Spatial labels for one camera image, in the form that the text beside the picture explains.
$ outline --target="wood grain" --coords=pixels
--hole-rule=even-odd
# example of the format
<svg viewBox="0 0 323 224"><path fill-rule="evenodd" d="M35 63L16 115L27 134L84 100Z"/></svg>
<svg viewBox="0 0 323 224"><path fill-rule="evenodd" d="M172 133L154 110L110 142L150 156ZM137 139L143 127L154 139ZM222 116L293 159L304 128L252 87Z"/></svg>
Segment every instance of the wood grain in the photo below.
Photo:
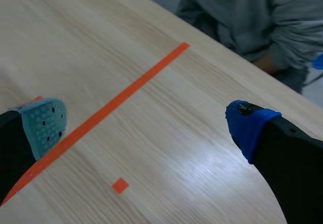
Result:
<svg viewBox="0 0 323 224"><path fill-rule="evenodd" d="M0 111L55 96L67 133L191 45L1 207L2 223L285 223L225 107L279 110L323 139L318 107L149 0L0 2ZM120 177L129 187L117 195Z"/></svg>

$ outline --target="gray hoodie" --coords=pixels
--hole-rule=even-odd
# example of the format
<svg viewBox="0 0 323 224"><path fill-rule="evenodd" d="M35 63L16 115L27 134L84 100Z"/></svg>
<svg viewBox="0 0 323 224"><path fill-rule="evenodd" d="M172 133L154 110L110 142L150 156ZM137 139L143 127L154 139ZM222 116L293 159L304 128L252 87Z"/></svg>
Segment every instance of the gray hoodie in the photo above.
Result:
<svg viewBox="0 0 323 224"><path fill-rule="evenodd" d="M235 53L304 69L323 52L323 0L181 0L177 15Z"/></svg>

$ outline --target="light wood tabletop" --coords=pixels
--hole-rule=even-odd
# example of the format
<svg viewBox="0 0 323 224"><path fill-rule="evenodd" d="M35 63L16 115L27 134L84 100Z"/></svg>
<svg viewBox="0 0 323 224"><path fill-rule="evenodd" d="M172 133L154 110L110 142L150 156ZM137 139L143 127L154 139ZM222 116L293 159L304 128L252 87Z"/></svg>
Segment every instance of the light wood tabletop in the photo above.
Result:
<svg viewBox="0 0 323 224"><path fill-rule="evenodd" d="M0 3L0 111L57 97L67 134L190 45L5 203L1 223L285 223L225 109L278 110L318 139L322 110L149 0ZM118 178L129 183L120 195Z"/></svg>

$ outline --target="person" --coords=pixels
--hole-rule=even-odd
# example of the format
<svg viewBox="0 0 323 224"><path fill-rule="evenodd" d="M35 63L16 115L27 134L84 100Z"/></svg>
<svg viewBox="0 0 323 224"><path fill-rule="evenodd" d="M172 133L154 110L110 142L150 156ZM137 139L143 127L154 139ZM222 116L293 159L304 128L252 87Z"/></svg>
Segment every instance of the person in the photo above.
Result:
<svg viewBox="0 0 323 224"><path fill-rule="evenodd" d="M298 93L323 52L323 0L180 0L177 16Z"/></svg>

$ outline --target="person's hand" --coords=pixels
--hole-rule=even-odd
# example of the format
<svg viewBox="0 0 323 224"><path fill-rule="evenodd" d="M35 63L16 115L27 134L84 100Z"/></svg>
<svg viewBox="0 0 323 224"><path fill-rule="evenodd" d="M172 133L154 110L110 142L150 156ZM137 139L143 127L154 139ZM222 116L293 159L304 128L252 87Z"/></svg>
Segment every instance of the person's hand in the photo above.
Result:
<svg viewBox="0 0 323 224"><path fill-rule="evenodd" d="M278 71L278 69L273 64L269 53L266 53L265 55L257 59L253 64L268 74L273 74Z"/></svg>

